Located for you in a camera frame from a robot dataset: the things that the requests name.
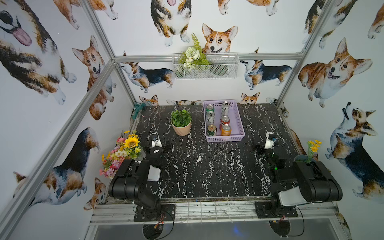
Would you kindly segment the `orange soda can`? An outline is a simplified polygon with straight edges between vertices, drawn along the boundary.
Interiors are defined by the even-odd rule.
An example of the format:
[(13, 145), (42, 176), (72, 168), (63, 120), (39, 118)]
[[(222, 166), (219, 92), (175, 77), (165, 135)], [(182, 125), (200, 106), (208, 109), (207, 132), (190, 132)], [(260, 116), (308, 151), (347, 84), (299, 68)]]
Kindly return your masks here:
[(232, 128), (229, 124), (225, 124), (221, 126), (221, 135), (222, 136), (230, 136), (232, 133)]

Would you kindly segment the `green gold-top can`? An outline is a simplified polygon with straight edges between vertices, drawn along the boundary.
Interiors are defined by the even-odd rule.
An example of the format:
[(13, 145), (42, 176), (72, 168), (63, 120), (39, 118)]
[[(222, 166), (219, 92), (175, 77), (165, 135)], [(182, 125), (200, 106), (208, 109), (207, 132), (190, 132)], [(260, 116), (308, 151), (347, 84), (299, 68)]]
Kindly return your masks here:
[(208, 125), (207, 127), (207, 136), (214, 137), (217, 135), (217, 128), (215, 125)]

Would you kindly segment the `white energy drink can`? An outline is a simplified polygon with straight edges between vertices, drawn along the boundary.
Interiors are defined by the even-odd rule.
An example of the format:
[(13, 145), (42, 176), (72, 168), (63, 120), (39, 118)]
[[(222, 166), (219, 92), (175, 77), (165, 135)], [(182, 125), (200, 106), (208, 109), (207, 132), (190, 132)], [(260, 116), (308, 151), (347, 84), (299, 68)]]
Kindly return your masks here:
[(208, 126), (215, 124), (215, 112), (213, 111), (206, 112), (206, 122)]

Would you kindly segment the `green soda can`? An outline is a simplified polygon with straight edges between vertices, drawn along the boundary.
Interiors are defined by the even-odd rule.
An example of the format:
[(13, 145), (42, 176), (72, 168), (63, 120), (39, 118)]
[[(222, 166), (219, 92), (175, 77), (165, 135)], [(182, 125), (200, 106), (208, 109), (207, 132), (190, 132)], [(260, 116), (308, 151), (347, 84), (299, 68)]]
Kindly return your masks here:
[(212, 104), (208, 104), (206, 107), (205, 107), (205, 110), (206, 112), (214, 112), (215, 111), (215, 108)]

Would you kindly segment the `red cola can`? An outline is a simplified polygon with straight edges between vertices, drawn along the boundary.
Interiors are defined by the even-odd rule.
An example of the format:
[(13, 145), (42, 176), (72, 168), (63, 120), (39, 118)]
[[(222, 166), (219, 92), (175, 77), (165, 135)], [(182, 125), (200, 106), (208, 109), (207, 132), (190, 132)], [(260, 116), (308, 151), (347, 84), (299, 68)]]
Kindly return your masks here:
[(230, 124), (230, 118), (227, 115), (223, 115), (220, 119), (220, 130), (222, 130), (222, 127), (224, 125)]

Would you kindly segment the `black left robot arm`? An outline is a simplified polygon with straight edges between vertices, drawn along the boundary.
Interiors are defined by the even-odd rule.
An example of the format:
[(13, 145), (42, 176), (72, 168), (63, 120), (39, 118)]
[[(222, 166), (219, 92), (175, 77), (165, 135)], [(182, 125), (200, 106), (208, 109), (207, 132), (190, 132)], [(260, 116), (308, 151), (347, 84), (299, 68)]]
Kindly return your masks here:
[(149, 179), (160, 180), (161, 171), (166, 164), (165, 154), (170, 151), (170, 142), (154, 144), (145, 148), (140, 164), (134, 160), (124, 160), (109, 185), (109, 196), (114, 199), (131, 200), (139, 207), (139, 214), (149, 220), (162, 216), (160, 198), (147, 187)]

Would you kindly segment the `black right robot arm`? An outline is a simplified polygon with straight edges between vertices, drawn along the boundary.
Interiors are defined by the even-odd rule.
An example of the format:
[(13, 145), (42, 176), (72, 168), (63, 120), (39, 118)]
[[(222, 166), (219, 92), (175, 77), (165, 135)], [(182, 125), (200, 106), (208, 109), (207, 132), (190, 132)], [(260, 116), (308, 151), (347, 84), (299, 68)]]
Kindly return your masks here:
[(296, 183), (297, 186), (274, 194), (271, 210), (281, 211), (311, 203), (340, 201), (343, 191), (322, 162), (294, 161), (289, 167), (280, 168), (281, 159), (274, 149), (266, 145), (254, 145), (254, 151), (262, 154), (270, 167), (274, 183)]

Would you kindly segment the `purple plastic basket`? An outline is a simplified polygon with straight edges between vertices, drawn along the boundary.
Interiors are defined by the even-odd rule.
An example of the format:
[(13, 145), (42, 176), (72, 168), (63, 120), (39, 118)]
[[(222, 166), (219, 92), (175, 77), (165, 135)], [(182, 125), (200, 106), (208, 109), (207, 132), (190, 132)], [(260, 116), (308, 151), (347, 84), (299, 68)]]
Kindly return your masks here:
[(237, 102), (204, 101), (205, 136), (208, 143), (239, 142), (245, 136)]

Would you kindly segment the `colourful flower bouquet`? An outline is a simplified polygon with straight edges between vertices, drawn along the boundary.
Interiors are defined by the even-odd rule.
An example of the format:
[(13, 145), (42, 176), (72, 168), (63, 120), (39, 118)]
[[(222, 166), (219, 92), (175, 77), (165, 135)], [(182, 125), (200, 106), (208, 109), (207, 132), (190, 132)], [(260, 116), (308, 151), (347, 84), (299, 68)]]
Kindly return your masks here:
[(127, 136), (119, 137), (115, 147), (107, 155), (102, 155), (100, 176), (112, 179), (124, 160), (133, 160), (135, 162), (139, 157), (144, 156), (144, 150), (140, 145), (141, 141), (137, 131), (125, 131), (124, 134)]

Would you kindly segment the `potted green plant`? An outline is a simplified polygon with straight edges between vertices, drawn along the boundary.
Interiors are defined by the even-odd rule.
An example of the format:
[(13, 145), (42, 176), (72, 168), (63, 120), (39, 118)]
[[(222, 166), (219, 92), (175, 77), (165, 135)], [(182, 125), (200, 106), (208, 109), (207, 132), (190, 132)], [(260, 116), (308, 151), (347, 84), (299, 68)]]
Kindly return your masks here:
[(186, 136), (191, 131), (192, 117), (187, 110), (174, 110), (171, 113), (171, 124), (178, 136)]

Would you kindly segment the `teal cloth glove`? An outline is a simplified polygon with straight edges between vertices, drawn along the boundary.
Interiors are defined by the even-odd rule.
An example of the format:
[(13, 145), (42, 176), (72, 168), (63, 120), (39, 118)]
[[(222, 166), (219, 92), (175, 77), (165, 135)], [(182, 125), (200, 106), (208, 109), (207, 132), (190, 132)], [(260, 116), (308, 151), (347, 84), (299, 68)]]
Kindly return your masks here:
[(133, 112), (132, 112), (132, 114), (131, 114), (132, 119), (133, 119), (133, 120), (136, 120), (136, 118), (137, 118), (139, 112), (140, 112), (144, 107), (146, 107), (146, 106), (147, 106), (146, 103), (140, 103), (140, 104), (139, 104), (139, 103), (135, 103), (135, 104), (134, 104)]

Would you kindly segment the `yellow flower pot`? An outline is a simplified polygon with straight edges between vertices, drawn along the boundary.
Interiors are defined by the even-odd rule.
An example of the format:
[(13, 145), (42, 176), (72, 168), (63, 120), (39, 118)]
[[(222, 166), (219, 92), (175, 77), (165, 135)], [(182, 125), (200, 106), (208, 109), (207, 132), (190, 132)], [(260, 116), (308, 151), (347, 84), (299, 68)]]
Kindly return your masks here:
[(318, 161), (319, 150), (322, 146), (322, 142), (318, 140), (308, 141), (308, 152), (304, 155), (295, 157), (295, 162), (311, 163)]

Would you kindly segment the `white green flower arrangement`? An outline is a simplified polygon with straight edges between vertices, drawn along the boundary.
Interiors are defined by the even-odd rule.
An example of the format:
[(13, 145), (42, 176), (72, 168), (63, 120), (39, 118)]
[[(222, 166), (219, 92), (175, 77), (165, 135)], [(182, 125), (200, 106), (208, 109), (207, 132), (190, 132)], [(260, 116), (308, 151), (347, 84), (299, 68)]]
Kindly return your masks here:
[(194, 33), (192, 33), (192, 41), (194, 45), (181, 53), (178, 64), (188, 71), (206, 70), (206, 66), (211, 65), (211, 62), (203, 53), (200, 42)]

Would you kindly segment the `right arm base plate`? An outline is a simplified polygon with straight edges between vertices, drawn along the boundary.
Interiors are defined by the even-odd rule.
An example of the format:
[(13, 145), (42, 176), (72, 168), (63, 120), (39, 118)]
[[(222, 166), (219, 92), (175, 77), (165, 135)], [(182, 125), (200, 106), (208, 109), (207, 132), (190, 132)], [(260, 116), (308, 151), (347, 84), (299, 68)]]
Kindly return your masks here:
[(255, 202), (255, 212), (259, 219), (298, 217), (295, 207), (285, 207), (279, 202)]

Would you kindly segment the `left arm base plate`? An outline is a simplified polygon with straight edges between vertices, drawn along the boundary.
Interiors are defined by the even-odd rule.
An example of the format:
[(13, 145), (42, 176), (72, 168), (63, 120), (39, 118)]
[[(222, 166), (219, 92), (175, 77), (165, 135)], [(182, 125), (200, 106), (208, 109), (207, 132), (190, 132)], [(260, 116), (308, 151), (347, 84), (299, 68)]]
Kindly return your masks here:
[(172, 222), (175, 219), (176, 205), (162, 204), (156, 210), (136, 207), (134, 222)]

